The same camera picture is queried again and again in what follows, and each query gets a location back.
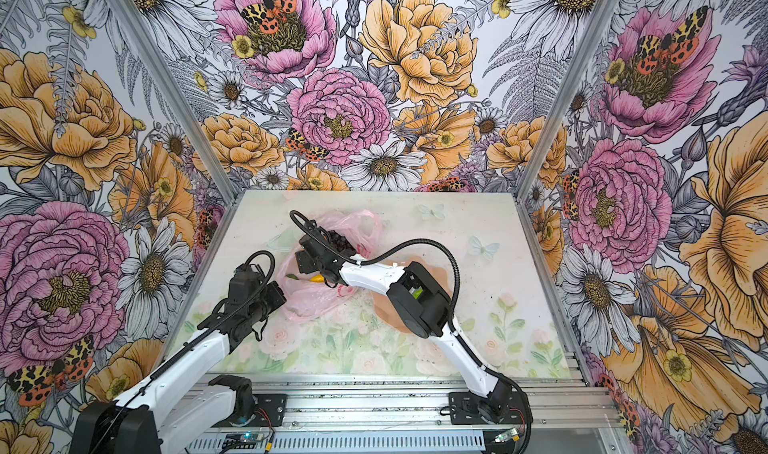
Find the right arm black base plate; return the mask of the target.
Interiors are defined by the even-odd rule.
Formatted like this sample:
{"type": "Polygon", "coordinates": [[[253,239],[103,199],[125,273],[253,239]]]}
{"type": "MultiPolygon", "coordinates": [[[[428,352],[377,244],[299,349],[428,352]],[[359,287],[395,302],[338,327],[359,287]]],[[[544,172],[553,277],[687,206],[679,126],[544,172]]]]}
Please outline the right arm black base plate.
{"type": "Polygon", "coordinates": [[[528,404],[519,392],[494,408],[490,400],[470,392],[448,394],[447,415],[452,425],[523,425],[530,421],[528,404]]]}

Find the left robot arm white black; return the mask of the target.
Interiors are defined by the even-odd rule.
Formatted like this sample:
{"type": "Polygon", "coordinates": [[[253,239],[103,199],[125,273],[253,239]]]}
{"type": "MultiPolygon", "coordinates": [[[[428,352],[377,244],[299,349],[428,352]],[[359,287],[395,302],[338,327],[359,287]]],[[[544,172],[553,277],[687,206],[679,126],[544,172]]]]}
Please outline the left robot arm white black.
{"type": "Polygon", "coordinates": [[[271,273],[257,264],[238,266],[223,303],[195,334],[147,378],[108,402],[95,401],[78,417],[72,453],[180,453],[205,430],[225,421],[236,426],[256,414],[252,383],[219,375],[191,401],[198,381],[281,307],[285,297],[271,273]]]}

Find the pink plastic bag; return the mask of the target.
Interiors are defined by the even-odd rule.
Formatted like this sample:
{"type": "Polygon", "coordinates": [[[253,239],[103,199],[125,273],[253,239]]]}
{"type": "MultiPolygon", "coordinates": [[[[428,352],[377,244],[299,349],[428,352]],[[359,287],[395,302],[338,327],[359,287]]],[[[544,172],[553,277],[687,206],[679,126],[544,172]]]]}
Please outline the pink plastic bag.
{"type": "Polygon", "coordinates": [[[332,210],[316,219],[293,210],[289,217],[300,236],[280,265],[276,282],[286,297],[284,316],[305,323],[358,292],[342,279],[341,268],[356,255],[370,257],[379,247],[383,226],[369,210],[332,210]]]}

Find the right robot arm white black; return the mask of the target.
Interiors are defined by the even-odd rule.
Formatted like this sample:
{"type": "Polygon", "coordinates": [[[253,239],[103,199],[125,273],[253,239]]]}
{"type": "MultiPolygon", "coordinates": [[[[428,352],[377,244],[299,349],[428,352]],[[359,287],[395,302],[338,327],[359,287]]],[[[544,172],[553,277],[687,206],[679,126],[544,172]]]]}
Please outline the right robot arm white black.
{"type": "Polygon", "coordinates": [[[485,362],[471,345],[455,317],[460,291],[460,272],[453,254],[441,243],[416,238],[404,241],[383,254],[366,259],[342,235],[321,227],[293,211],[292,220],[303,232],[296,254],[299,271],[319,274],[336,287],[360,288],[386,297],[405,327],[415,336],[432,342],[457,368],[469,392],[476,398],[472,408],[488,423],[500,424],[518,414],[522,424],[533,421],[530,402],[521,386],[485,362]],[[454,277],[449,294],[418,261],[387,265],[384,261],[407,247],[428,246],[448,259],[454,277]]]}

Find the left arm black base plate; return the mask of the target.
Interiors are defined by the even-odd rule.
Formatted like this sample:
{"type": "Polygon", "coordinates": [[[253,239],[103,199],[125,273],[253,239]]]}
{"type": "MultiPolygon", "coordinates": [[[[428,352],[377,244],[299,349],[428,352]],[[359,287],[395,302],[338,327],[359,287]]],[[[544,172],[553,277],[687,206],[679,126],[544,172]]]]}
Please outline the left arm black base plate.
{"type": "Polygon", "coordinates": [[[287,412],[285,394],[254,394],[253,407],[243,427],[281,427],[287,412]]]}

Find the pink flower-shaped plate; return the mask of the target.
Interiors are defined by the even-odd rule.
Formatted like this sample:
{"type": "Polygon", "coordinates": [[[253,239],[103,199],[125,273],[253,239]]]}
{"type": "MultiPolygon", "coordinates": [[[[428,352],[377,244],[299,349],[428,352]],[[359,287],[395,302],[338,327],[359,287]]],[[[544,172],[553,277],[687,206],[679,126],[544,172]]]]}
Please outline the pink flower-shaped plate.
{"type": "Polygon", "coordinates": [[[373,296],[374,312],[400,332],[422,339],[441,337],[449,319],[451,296],[448,271],[412,256],[395,283],[384,294],[373,296]],[[418,288],[424,292],[414,299],[411,292],[418,288]]]}

